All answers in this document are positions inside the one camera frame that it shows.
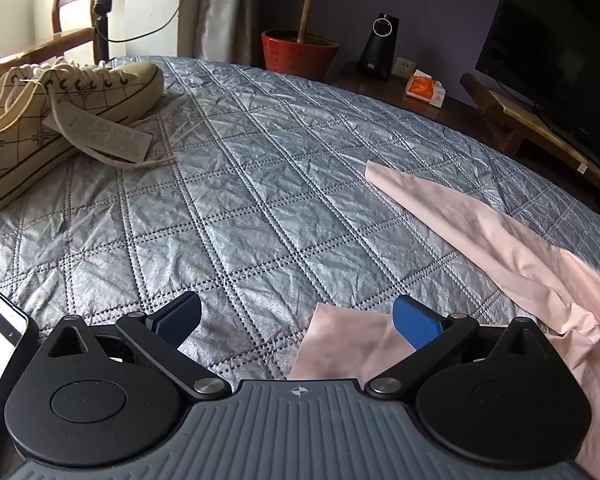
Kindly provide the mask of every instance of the curtain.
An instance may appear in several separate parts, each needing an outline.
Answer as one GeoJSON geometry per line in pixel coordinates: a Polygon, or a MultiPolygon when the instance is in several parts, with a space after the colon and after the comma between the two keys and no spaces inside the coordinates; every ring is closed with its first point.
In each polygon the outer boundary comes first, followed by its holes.
{"type": "Polygon", "coordinates": [[[258,44],[257,0],[199,0],[193,57],[249,65],[258,44]]]}

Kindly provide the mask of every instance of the potted plant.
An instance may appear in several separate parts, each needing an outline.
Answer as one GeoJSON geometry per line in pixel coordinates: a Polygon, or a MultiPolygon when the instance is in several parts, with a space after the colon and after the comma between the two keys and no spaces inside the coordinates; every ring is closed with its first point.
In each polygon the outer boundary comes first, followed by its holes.
{"type": "Polygon", "coordinates": [[[336,41],[308,34],[312,0],[304,0],[298,31],[265,30],[262,47],[267,70],[322,81],[340,46],[336,41]]]}

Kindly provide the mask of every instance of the soil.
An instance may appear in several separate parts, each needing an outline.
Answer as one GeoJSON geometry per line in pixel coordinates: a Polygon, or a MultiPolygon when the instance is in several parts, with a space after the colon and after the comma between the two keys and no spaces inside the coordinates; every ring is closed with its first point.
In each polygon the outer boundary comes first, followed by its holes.
{"type": "MultiPolygon", "coordinates": [[[[293,41],[294,43],[298,40],[298,31],[297,30],[269,30],[267,31],[267,36],[270,38],[274,38],[276,40],[282,41],[293,41]]],[[[310,45],[317,46],[332,46],[335,45],[335,41],[331,41],[329,38],[324,38],[322,36],[316,36],[315,34],[305,35],[304,42],[310,45]]]]}

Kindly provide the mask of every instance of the pink fabric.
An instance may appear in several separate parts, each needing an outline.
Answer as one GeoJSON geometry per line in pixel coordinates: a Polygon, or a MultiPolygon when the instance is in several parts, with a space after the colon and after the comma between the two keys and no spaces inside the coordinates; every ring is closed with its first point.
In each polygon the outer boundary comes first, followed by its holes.
{"type": "Polygon", "coordinates": [[[357,378],[364,387],[414,351],[388,314],[318,303],[287,379],[357,378]]]}
{"type": "Polygon", "coordinates": [[[600,273],[458,191],[371,161],[365,178],[461,251],[520,307],[562,334],[550,340],[593,410],[578,462],[600,479],[600,273]]]}

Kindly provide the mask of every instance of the metal pivot screw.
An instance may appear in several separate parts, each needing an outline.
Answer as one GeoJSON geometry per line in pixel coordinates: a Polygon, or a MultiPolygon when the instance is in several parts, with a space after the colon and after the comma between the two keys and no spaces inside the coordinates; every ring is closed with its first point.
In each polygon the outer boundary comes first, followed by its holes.
{"type": "Polygon", "coordinates": [[[218,394],[224,390],[224,381],[217,377],[205,377],[193,383],[193,389],[203,395],[218,394]]]}
{"type": "Polygon", "coordinates": [[[369,387],[376,394],[394,394],[402,387],[402,383],[393,377],[378,377],[371,381],[369,387]]]}

